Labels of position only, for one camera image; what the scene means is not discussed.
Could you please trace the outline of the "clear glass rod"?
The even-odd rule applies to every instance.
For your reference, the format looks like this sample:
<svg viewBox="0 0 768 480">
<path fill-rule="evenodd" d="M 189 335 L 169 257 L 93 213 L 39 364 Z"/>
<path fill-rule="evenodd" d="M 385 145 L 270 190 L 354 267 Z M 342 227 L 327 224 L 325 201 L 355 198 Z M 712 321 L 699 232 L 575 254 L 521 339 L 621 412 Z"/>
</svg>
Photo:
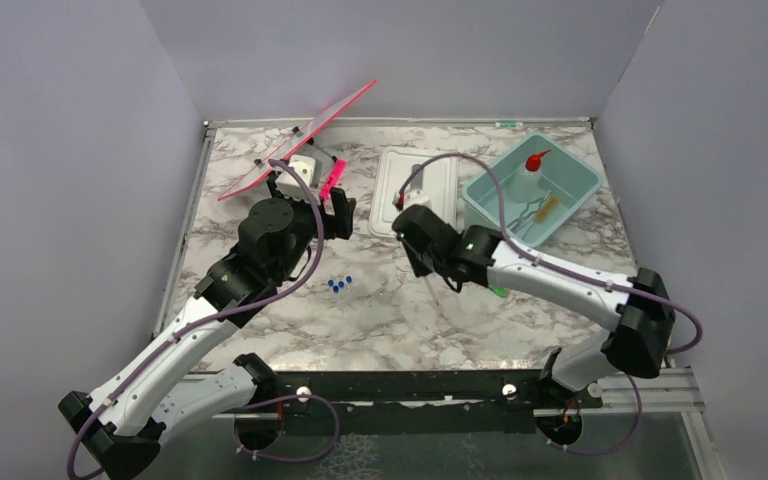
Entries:
<svg viewBox="0 0 768 480">
<path fill-rule="evenodd" d="M 433 300 L 434 304 L 435 304 L 437 307 L 440 307 L 440 306 L 441 306 L 441 304 L 440 304 L 439 298 L 438 298 L 438 296 L 437 296 L 437 294 L 436 294 L 436 292 L 435 292 L 435 290 L 434 290 L 434 287 L 433 287 L 433 285 L 431 284 L 431 281 L 430 281 L 430 277 L 429 277 L 429 276 L 425 276 L 425 277 L 423 277 L 423 282 L 424 282 L 424 284 L 425 284 L 425 286 L 426 286 L 426 288 L 427 288 L 427 290 L 428 290 L 428 292 L 429 292 L 429 296 L 430 296 L 430 297 L 431 297 L 431 299 Z"/>
</svg>

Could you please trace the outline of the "green spatula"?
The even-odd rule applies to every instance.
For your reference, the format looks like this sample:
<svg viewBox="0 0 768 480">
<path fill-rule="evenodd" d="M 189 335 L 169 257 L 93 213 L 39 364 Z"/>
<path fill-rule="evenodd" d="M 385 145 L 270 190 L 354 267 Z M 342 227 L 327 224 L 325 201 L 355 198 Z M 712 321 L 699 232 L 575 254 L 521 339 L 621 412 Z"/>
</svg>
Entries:
<svg viewBox="0 0 768 480">
<path fill-rule="evenodd" d="M 502 287 L 489 286 L 489 289 L 498 297 L 506 298 L 509 295 L 509 291 Z"/>
</svg>

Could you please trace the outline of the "white plastic lid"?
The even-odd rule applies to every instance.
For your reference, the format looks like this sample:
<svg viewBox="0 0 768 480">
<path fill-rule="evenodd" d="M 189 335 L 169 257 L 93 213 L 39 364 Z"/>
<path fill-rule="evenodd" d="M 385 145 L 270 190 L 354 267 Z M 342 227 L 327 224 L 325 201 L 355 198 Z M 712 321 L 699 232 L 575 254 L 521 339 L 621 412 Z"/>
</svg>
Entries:
<svg viewBox="0 0 768 480">
<path fill-rule="evenodd" d="M 387 147 L 383 150 L 377 169 L 369 231 L 378 237 L 392 237 L 392 222 L 398 215 L 393 200 L 404 181 L 420 169 L 423 162 L 439 155 L 438 151 L 412 147 Z M 458 164 L 453 158 L 441 159 L 419 172 L 407 189 L 419 189 L 429 198 L 428 206 L 445 222 L 456 224 Z"/>
</svg>

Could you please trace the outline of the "metal wire tongs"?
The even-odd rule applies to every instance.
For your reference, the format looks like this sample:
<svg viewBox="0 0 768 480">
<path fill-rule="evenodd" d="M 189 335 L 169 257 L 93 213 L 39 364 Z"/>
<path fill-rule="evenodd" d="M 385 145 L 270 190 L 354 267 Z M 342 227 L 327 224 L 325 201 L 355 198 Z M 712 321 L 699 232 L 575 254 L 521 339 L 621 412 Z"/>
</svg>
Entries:
<svg viewBox="0 0 768 480">
<path fill-rule="evenodd" d="M 551 197 L 551 195 L 552 195 L 551 191 L 546 191 L 542 196 L 538 197 L 537 199 L 527 202 L 523 210 L 519 213 L 519 215 L 514 220 L 511 220 L 509 223 L 506 224 L 506 228 L 511 233 L 515 233 L 521 230 L 530 222 L 533 222 L 537 212 L 545 204 L 545 202 Z"/>
</svg>

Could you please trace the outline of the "red capped squeeze bottle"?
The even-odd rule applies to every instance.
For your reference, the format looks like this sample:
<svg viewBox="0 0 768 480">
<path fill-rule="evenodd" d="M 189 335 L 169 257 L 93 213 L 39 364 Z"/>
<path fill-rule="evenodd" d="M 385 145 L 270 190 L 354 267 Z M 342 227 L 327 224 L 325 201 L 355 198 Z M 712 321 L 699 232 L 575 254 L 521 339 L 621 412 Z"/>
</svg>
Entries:
<svg viewBox="0 0 768 480">
<path fill-rule="evenodd" d="M 528 202 L 535 198 L 542 178 L 542 163 L 550 150 L 533 153 L 515 170 L 508 187 L 510 198 L 516 202 Z"/>
</svg>

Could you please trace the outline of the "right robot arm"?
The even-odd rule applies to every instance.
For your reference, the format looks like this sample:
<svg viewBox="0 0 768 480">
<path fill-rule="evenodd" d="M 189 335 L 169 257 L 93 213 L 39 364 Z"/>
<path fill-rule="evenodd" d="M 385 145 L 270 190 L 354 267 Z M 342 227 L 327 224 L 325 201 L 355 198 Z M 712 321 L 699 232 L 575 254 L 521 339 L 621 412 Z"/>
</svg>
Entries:
<svg viewBox="0 0 768 480">
<path fill-rule="evenodd" d="M 519 291 L 599 326 L 589 338 L 550 354 L 536 383 L 545 404 L 560 407 L 615 373 L 660 374 L 675 313 L 657 273 L 601 273 L 527 248 L 496 229 L 458 232 L 420 205 L 402 211 L 392 228 L 418 277 L 436 273 L 455 292 L 468 283 Z"/>
</svg>

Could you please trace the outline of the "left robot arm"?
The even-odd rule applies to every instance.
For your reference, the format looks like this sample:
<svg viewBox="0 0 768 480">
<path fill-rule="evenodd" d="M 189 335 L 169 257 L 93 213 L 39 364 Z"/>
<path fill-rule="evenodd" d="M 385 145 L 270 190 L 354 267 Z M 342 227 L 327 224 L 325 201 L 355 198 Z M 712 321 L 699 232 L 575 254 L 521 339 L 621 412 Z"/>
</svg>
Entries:
<svg viewBox="0 0 768 480">
<path fill-rule="evenodd" d="M 326 241 L 347 240 L 357 201 L 334 188 L 328 198 L 277 190 L 254 204 L 238 241 L 196 285 L 177 317 L 126 367 L 89 393 L 72 391 L 58 408 L 76 432 L 67 475 L 85 447 L 111 479 L 133 479 L 171 440 L 230 408 L 266 408 L 274 374 L 256 355 L 193 384 L 182 379 L 264 307 L 299 289 L 317 269 Z"/>
</svg>

